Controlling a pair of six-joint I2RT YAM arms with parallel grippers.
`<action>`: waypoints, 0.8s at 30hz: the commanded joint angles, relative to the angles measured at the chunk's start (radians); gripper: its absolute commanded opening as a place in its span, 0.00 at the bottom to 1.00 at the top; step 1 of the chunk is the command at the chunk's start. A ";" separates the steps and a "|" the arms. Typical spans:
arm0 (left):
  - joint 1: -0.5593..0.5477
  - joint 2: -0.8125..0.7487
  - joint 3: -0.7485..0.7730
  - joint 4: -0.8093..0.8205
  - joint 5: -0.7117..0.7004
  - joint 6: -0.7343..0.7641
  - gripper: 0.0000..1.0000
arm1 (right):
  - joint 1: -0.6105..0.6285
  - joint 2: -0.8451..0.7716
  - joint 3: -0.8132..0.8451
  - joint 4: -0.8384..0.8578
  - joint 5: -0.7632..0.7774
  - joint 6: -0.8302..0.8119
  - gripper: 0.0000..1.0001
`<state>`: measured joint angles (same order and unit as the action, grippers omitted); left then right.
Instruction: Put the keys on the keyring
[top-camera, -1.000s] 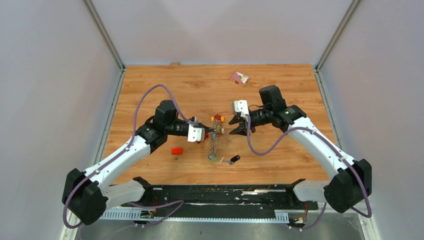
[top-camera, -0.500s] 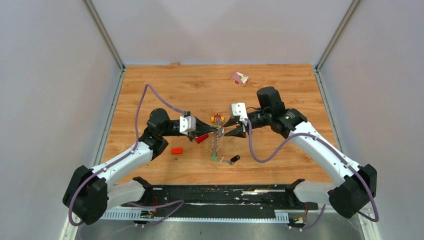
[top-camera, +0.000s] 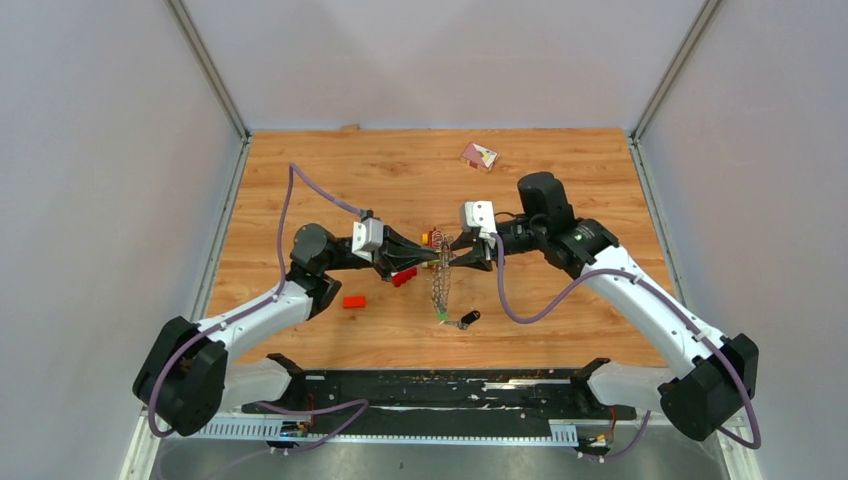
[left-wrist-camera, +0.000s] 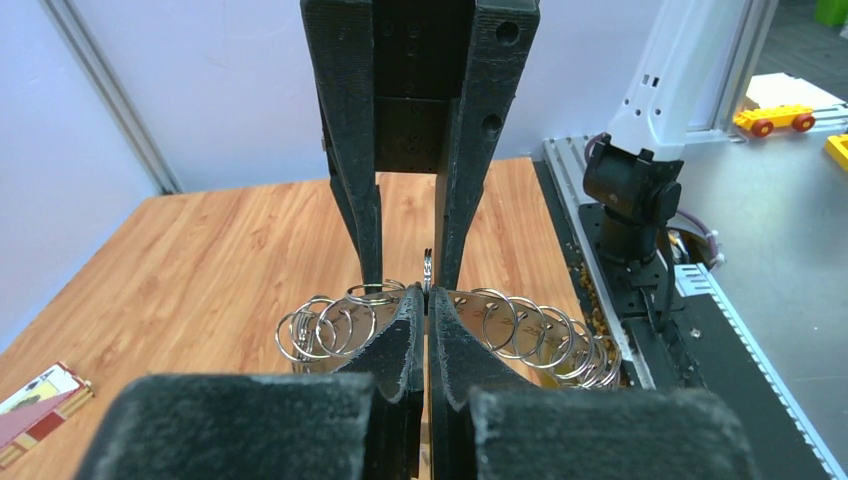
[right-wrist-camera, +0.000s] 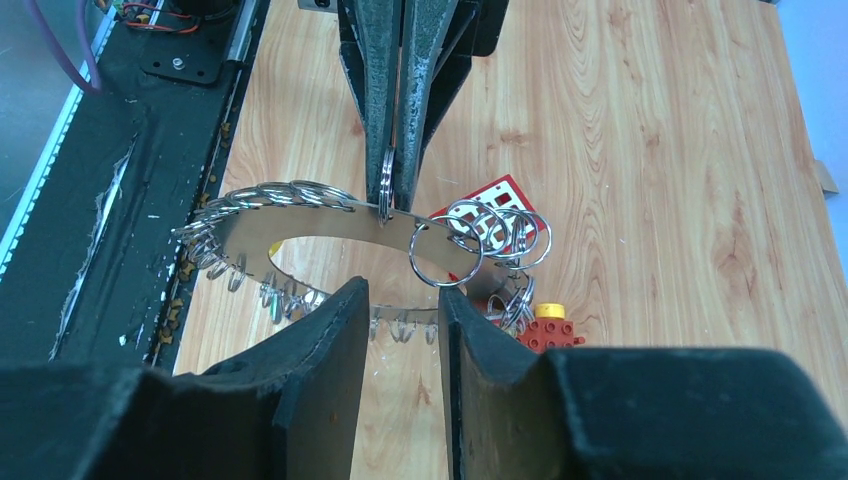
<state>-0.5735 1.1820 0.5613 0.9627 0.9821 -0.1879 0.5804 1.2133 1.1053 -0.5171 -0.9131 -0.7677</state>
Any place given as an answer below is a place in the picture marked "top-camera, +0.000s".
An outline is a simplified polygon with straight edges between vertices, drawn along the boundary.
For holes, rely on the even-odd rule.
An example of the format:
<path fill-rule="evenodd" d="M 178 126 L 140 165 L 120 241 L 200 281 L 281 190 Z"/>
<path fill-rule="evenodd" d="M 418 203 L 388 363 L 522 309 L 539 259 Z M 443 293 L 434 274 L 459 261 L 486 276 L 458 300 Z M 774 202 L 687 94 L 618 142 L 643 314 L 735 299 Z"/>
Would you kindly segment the key with black tag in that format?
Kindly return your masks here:
<path fill-rule="evenodd" d="M 478 310 L 472 310 L 467 314 L 463 315 L 458 320 L 451 320 L 449 318 L 448 321 L 444 323 L 440 323 L 441 325 L 456 327 L 459 330 L 467 330 L 474 322 L 478 321 L 481 317 L 481 313 Z"/>

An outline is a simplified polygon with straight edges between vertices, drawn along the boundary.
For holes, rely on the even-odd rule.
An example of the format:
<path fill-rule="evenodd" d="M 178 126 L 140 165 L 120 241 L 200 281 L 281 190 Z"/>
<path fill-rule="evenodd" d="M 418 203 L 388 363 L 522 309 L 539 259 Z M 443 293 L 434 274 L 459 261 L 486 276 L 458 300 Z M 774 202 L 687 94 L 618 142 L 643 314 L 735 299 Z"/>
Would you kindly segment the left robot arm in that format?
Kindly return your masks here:
<path fill-rule="evenodd" d="M 270 401 L 283 413 L 298 411 L 306 386 L 280 361 L 238 367 L 235 360 L 326 310 L 342 286 L 330 272 L 372 268 L 389 281 L 438 257 L 435 249 L 375 218 L 355 223 L 349 237 L 315 223 L 300 227 L 290 266 L 269 291 L 224 314 L 199 322 L 177 316 L 163 325 L 132 385 L 147 407 L 151 433 L 189 436 L 219 411 L 259 401 Z"/>

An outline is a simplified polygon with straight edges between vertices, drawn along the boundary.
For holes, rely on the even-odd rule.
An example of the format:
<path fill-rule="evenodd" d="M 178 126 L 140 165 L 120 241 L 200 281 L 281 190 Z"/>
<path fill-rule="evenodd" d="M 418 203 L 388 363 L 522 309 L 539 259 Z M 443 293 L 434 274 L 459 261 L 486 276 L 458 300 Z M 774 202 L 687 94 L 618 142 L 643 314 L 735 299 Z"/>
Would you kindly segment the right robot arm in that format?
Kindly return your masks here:
<path fill-rule="evenodd" d="M 659 410 L 690 439 L 703 441 L 720 432 L 746 448 L 760 448 L 762 433 L 752 403 L 760 354 L 756 343 L 744 333 L 730 337 L 688 310 L 606 227 L 575 215 L 563 183 L 552 173 L 528 174 L 517 189 L 523 210 L 507 221 L 497 221 L 490 201 L 460 207 L 462 233 L 452 246 L 465 253 L 452 266 L 496 271 L 502 309 L 524 325 L 541 321 L 585 285 L 622 314 L 666 362 L 659 368 L 594 360 L 570 392 L 575 411 L 592 418 L 617 405 Z M 521 316 L 507 299 L 505 259 L 531 251 L 542 253 L 572 281 L 540 312 Z"/>

